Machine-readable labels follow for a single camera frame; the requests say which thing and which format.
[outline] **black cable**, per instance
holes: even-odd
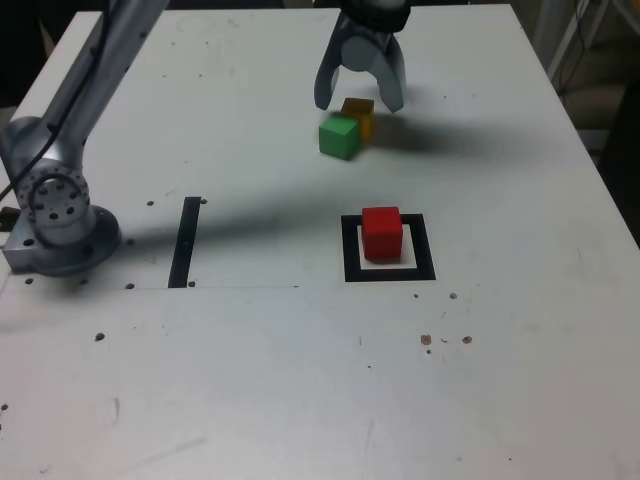
[[[47,153],[47,151],[58,139],[58,136],[60,135],[60,131],[64,126],[64,122],[67,120],[67,118],[71,114],[71,110],[73,110],[73,107],[78,101],[78,98],[80,98],[80,95],[84,91],[85,87],[87,86],[89,81],[93,78],[96,71],[98,70],[98,66],[100,65],[100,60],[102,59],[105,45],[107,43],[107,36],[109,33],[109,26],[111,21],[111,8],[110,8],[109,0],[103,0],[102,19],[103,20],[102,20],[102,30],[100,32],[100,41],[98,42],[98,47],[95,51],[95,55],[93,57],[93,62],[91,63],[91,66],[87,70],[87,73],[85,73],[84,77],[82,78],[82,81],[78,85],[78,88],[76,88],[76,91],[73,93],[73,96],[69,100],[69,103],[67,104],[64,112],[60,116],[58,125],[55,125],[52,128],[50,128],[51,136],[49,137],[49,140],[47,140],[47,143],[45,143],[44,147],[42,147],[42,149],[36,154],[36,156],[33,157],[33,160],[31,160],[22,170],[20,170],[20,172],[11,180],[9,185],[7,185],[4,188],[4,190],[2,190],[2,192],[0,192],[0,202],[4,200],[4,198],[18,186],[18,184],[24,179],[24,177],[26,177],[29,174],[29,172],[35,166],[35,164],[42,159],[44,154]]]
[[[562,82],[562,72],[564,70],[564,67],[560,69],[560,74],[558,76],[558,96],[562,98],[562,103],[564,104],[565,101],[565,95],[567,92],[567,88],[569,87],[569,84],[571,83],[571,80],[573,80],[573,77],[576,74],[576,71],[578,70],[578,67],[580,66],[580,63],[582,62],[582,59],[584,58],[586,52],[587,52],[587,45],[584,41],[584,36],[582,35],[582,25],[581,25],[581,19],[580,19],[580,13],[578,12],[578,0],[573,0],[573,7],[574,7],[574,13],[576,16],[576,32],[578,33],[578,39],[580,40],[580,46],[582,47],[582,50],[580,51],[580,55],[578,56],[578,60],[576,60],[575,65],[573,66],[573,70],[571,70],[571,73],[569,74],[569,78],[567,78],[567,81],[564,83]]]

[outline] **black tape strip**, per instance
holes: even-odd
[[[169,288],[186,288],[191,266],[193,243],[198,230],[198,214],[200,213],[200,197],[187,197],[182,207],[180,228],[173,251],[173,262],[169,274]]]

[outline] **cube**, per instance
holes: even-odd
[[[360,141],[369,143],[373,134],[373,100],[346,98],[341,113],[360,121]]]
[[[362,209],[362,244],[367,260],[400,258],[402,218],[398,207]]]
[[[349,160],[360,148],[358,120],[334,115],[320,125],[320,151],[332,157]]]

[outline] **green cube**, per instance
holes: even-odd
[[[334,115],[320,125],[319,138],[322,153],[349,160],[360,148],[360,122]]]

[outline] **white table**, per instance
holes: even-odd
[[[85,155],[135,245],[86,285],[1,263],[2,480],[638,478],[640,255],[512,10],[414,9],[406,148],[353,162],[317,150],[336,15],[162,16]],[[392,121],[366,75],[345,96]],[[344,282],[340,216],[375,205],[424,215],[436,281]]]

